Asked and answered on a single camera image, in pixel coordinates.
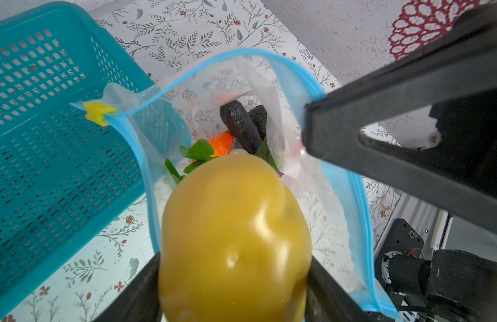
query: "yellow bell pepper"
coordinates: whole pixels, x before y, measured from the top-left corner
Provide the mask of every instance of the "yellow bell pepper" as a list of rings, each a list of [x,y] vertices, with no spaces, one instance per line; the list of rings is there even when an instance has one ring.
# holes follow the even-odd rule
[[[310,264],[297,200],[258,157],[208,161],[168,200],[159,299],[169,322],[300,322]]]

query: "green leaf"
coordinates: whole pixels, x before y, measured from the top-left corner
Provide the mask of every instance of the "green leaf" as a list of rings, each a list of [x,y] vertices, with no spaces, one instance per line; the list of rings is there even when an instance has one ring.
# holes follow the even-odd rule
[[[211,158],[207,157],[211,157],[214,154],[213,146],[203,138],[196,141],[189,149],[181,145],[180,150],[183,157],[194,160],[208,161]]]
[[[172,178],[173,178],[173,180],[175,180],[175,184],[180,184],[182,181],[180,177],[177,177],[173,173],[172,173]]]
[[[138,271],[139,260],[137,258],[131,258],[129,261],[129,265],[130,265],[130,275],[128,279],[131,279]]]
[[[207,1],[207,0],[203,0],[203,1],[204,1],[204,3],[205,3],[206,5],[208,5],[209,7],[213,7],[213,8],[214,8],[213,4],[212,4],[212,3],[210,3],[209,1]]]
[[[179,180],[181,179],[179,172],[177,172],[177,169],[175,169],[175,167],[173,166],[172,162],[169,159],[166,159],[164,165],[166,166],[166,169],[168,169],[168,172],[172,174],[172,176],[178,177]]]
[[[184,173],[190,174],[191,171],[195,170],[196,168],[198,168],[199,165],[202,165],[204,163],[206,163],[206,161],[197,160],[194,163],[192,163],[192,164],[188,165],[187,167],[185,167],[184,168]]]
[[[268,148],[268,142],[266,141],[266,138],[259,146],[259,149],[257,150],[255,155],[256,157],[262,158],[268,164],[270,164],[271,167],[277,172],[277,174],[280,173],[279,168],[277,168],[277,165],[275,164],[274,158],[272,158],[270,154],[270,149]]]

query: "yellow zipper slider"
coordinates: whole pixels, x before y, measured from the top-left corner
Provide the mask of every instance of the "yellow zipper slider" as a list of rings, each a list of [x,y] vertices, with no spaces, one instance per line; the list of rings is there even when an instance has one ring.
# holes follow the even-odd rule
[[[87,103],[83,103],[84,108],[86,109],[86,119],[97,123],[98,125],[107,126],[104,121],[104,114],[114,114],[116,113],[116,109],[110,105],[104,104],[101,101],[90,101]]]

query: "white wall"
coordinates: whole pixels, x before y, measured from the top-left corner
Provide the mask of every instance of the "white wall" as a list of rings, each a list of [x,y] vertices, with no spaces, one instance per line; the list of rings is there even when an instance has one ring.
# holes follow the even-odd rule
[[[131,3],[133,0],[0,0],[0,20],[53,1],[67,1],[75,3],[84,8],[86,11],[96,9],[99,10],[106,3],[117,2],[119,4],[118,6],[111,8],[106,7],[107,11],[105,11],[105,13],[107,13],[118,9],[127,3]]]
[[[347,84],[394,61],[388,37],[407,0],[262,0]]]

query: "wire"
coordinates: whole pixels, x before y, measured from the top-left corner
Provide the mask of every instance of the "wire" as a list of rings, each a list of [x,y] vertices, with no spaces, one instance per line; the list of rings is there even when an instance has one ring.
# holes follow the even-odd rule
[[[415,251],[416,249],[418,249],[418,250],[420,251],[420,253],[422,254],[422,258],[423,258],[423,259],[425,259],[424,252],[423,252],[420,248],[418,248],[418,247],[413,248],[413,249],[412,249],[409,253],[407,253],[407,255],[409,256],[409,255],[411,255],[411,254],[412,254],[413,256],[415,256],[415,254],[413,254],[413,251]]]
[[[412,254],[411,252],[408,252],[407,250],[404,252],[404,255],[413,256],[414,258],[418,258],[415,254]]]

